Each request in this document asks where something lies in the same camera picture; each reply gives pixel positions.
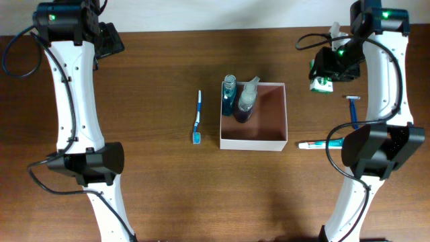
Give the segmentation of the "green soap box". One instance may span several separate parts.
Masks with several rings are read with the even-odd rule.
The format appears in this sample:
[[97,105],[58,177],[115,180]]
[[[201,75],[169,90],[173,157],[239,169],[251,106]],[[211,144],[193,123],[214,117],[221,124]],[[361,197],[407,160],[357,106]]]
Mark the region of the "green soap box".
[[315,93],[332,93],[333,82],[330,77],[319,77],[316,75],[315,60],[310,62],[310,90]]

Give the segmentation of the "blue disposable razor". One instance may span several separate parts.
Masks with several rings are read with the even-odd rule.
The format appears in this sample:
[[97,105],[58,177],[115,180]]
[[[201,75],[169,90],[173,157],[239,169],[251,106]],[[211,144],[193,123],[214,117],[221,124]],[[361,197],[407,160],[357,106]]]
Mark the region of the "blue disposable razor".
[[357,110],[355,107],[355,101],[360,100],[361,98],[360,98],[360,96],[355,96],[355,95],[346,95],[345,98],[349,101],[349,110],[350,110],[351,121],[354,123],[353,129],[358,130],[359,125],[357,124],[358,119],[357,119]]

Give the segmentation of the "white teal toothpaste tube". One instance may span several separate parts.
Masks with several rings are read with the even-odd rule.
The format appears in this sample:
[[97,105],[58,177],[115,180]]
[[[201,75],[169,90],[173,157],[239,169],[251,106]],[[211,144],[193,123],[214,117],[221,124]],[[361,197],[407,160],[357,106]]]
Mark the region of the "white teal toothpaste tube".
[[[342,149],[344,138],[331,139],[329,149]],[[306,141],[298,144],[299,149],[314,150],[325,149],[326,140]]]

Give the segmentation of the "purple foam pump bottle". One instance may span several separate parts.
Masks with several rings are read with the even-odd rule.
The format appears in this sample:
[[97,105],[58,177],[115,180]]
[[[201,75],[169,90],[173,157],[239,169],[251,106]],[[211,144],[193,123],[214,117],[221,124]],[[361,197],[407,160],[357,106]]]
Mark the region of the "purple foam pump bottle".
[[237,122],[245,123],[250,119],[257,99],[259,81],[260,78],[256,76],[244,85],[239,98],[238,108],[234,115]]

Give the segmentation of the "blue Listerine mouthwash bottle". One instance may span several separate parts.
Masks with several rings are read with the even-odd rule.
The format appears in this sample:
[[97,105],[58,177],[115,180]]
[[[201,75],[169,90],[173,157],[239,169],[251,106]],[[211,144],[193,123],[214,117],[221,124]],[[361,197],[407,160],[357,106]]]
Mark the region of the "blue Listerine mouthwash bottle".
[[237,79],[227,75],[222,85],[222,115],[230,116],[234,111],[234,101],[237,94]]

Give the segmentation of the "blue white toothbrush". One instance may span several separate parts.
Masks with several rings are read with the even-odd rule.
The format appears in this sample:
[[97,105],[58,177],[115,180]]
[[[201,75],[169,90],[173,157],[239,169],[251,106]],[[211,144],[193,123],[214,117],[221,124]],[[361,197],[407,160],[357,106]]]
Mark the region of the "blue white toothbrush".
[[200,112],[202,106],[202,92],[198,91],[198,103],[197,103],[197,112],[196,112],[196,120],[193,126],[193,136],[192,141],[194,145],[199,145],[201,143],[201,134],[198,132],[198,126],[200,123]]

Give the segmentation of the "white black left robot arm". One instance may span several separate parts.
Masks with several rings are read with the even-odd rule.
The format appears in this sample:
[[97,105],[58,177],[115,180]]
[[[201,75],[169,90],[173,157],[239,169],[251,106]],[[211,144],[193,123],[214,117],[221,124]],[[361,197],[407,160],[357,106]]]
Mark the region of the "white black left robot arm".
[[34,36],[45,51],[54,81],[58,114],[56,152],[47,156],[49,170],[76,179],[78,194],[88,196],[102,241],[135,241],[121,193],[124,149],[107,143],[95,105],[93,73],[101,58],[124,51],[112,23],[99,21],[99,1],[40,3]]

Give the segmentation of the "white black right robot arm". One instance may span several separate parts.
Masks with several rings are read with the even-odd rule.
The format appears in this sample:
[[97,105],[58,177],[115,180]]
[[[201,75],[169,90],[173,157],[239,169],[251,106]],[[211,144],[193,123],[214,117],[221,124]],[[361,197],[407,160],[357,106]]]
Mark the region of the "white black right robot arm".
[[341,149],[341,193],[320,241],[358,241],[370,204],[393,171],[423,144],[425,131],[413,124],[406,92],[405,58],[410,34],[405,9],[385,8],[380,1],[359,0],[350,8],[350,31],[334,24],[319,43],[310,64],[311,87],[359,77],[367,65],[368,110],[352,121]]

